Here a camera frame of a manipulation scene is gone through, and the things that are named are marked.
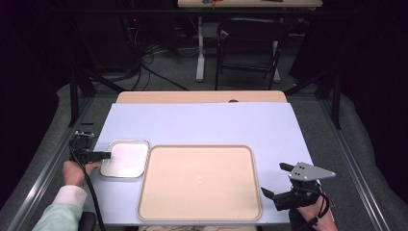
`human hand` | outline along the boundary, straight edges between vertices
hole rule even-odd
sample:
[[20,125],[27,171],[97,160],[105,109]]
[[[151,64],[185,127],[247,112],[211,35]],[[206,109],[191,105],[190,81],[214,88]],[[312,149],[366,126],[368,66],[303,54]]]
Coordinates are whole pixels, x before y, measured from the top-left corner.
[[[85,165],[85,169],[87,174],[95,168],[101,166],[101,162],[94,162]],[[84,172],[78,166],[77,163],[71,161],[65,161],[63,167],[63,175],[64,175],[64,184],[65,185],[74,185],[78,187],[82,187],[85,181]]]
[[[319,196],[318,201],[316,201],[315,204],[309,205],[306,207],[299,207],[297,208],[297,211],[305,218],[307,222],[309,222],[311,219],[315,218],[320,211],[320,208],[324,208],[326,201],[323,199],[322,196]],[[313,225],[313,228],[318,230],[318,231],[337,231],[336,224],[334,223],[332,213],[330,209],[327,211],[327,213],[320,218],[319,222],[315,225]]]

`white desk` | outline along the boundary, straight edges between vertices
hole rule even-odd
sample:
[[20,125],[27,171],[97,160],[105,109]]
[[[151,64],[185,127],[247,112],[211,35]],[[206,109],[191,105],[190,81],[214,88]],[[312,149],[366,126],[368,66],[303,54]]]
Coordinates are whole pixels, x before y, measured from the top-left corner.
[[[254,153],[259,186],[275,193],[284,193],[291,188],[288,172],[281,170],[279,163],[312,163],[292,107],[285,103],[282,92],[124,92],[123,96],[113,104],[95,150],[107,150],[110,142],[121,139],[147,140],[151,146],[245,144]],[[211,103],[203,103],[206,96]],[[129,104],[132,97],[139,103]],[[246,101],[259,98],[263,102],[243,102],[245,98]],[[240,102],[215,103],[229,99]],[[282,103],[270,102],[273,99]],[[271,225],[289,222],[287,211],[277,212],[273,201],[263,195],[262,214],[255,221],[144,221],[137,216],[142,176],[105,177],[95,170],[90,178],[102,217],[108,225]],[[94,211],[90,196],[84,210]]]
[[[282,2],[263,0],[223,0],[216,3],[216,8],[316,8],[321,7],[321,0],[283,0]],[[180,8],[211,8],[211,4],[204,4],[201,0],[178,0]],[[202,17],[198,18],[198,63],[196,81],[204,80],[205,53],[203,48]],[[273,76],[275,82],[280,81],[279,72]]]

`table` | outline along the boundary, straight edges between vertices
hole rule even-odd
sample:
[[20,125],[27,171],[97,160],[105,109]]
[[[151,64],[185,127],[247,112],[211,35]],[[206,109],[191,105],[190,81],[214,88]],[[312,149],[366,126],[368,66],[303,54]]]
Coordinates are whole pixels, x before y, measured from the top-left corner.
[[[216,3],[216,8],[315,8],[321,7],[321,0],[283,0],[282,2],[264,1],[264,0],[223,0]],[[180,8],[211,8],[211,4],[203,4],[199,0],[179,0]],[[205,53],[203,49],[203,21],[198,17],[198,63],[196,81],[204,80]],[[279,72],[273,76],[275,82],[280,81]]]
[[[239,102],[224,103],[230,100]],[[248,119],[245,116],[237,115],[235,111],[231,111],[231,115],[228,115],[230,110],[242,110],[242,107],[245,109],[251,108],[251,110],[248,110],[249,113],[245,111],[246,114],[250,114],[257,110],[258,106],[264,108],[266,105],[268,105],[267,109],[270,112],[263,115],[262,110],[260,110],[256,114],[260,119]],[[180,114],[178,109],[183,109],[183,113]],[[281,115],[280,112],[283,111],[289,113]],[[160,115],[154,118],[154,122],[145,121],[143,118],[147,117],[153,120],[151,117],[154,115]],[[174,115],[185,115],[185,117],[183,117],[182,121],[178,121]],[[291,118],[291,124],[285,123],[287,117]],[[212,136],[207,136],[208,131],[212,131],[212,128],[207,126],[210,121],[206,119],[212,120],[214,118],[220,120],[220,124],[217,125],[217,132]],[[267,126],[252,126],[261,123],[267,124]],[[163,124],[168,124],[168,127],[157,132],[157,127],[163,127]],[[246,137],[244,137],[245,134],[242,135],[242,129],[239,129],[240,126],[237,128],[237,124],[245,124],[244,129],[242,129],[247,133]],[[135,126],[144,126],[144,129],[129,129]],[[191,132],[191,130],[187,130],[191,126],[199,126],[199,129],[194,130],[194,136],[185,134]],[[232,128],[235,130],[234,134],[229,132],[229,129]],[[94,149],[106,150],[109,143],[117,139],[146,139],[151,146],[166,143],[202,144],[210,142],[211,144],[231,144],[244,142],[254,152],[259,186],[276,193],[284,193],[291,188],[288,172],[284,172],[279,168],[278,164],[280,162],[293,165],[297,162],[312,163],[292,107],[287,103],[285,95],[281,91],[123,92],[116,100],[116,103],[113,104]],[[102,217],[108,225],[271,225],[289,222],[288,212],[277,212],[273,202],[262,195],[263,211],[260,218],[254,221],[140,220],[137,216],[137,207],[142,177],[108,178],[102,176],[99,171],[93,171],[90,178],[98,195]],[[90,196],[86,201],[84,211],[94,211]]]

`beige tray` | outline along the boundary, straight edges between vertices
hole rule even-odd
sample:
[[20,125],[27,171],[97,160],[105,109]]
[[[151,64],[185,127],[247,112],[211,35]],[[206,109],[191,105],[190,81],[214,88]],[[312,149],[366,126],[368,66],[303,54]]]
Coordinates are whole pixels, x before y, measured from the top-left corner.
[[244,145],[161,145],[150,150],[138,216],[144,220],[255,220],[256,170]]

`person's arm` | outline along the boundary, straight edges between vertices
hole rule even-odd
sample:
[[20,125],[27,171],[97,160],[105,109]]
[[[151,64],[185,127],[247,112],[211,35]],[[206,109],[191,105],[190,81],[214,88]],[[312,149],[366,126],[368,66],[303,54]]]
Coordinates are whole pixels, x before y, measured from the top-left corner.
[[[100,163],[86,165],[87,173]],[[64,186],[60,188],[54,202],[48,206],[33,230],[78,230],[87,193],[81,188],[84,172],[74,162],[64,162]]]
[[[297,211],[305,218],[307,222],[309,222],[311,219],[315,218],[321,208],[321,204],[323,204],[323,207],[325,206],[325,201],[323,197],[319,197],[318,201],[313,204],[309,205],[307,207],[299,207],[297,208]],[[319,222],[316,225],[313,225],[313,228],[315,228],[318,231],[337,231],[336,224],[334,223],[332,213],[330,209],[327,211],[327,213],[319,220]]]

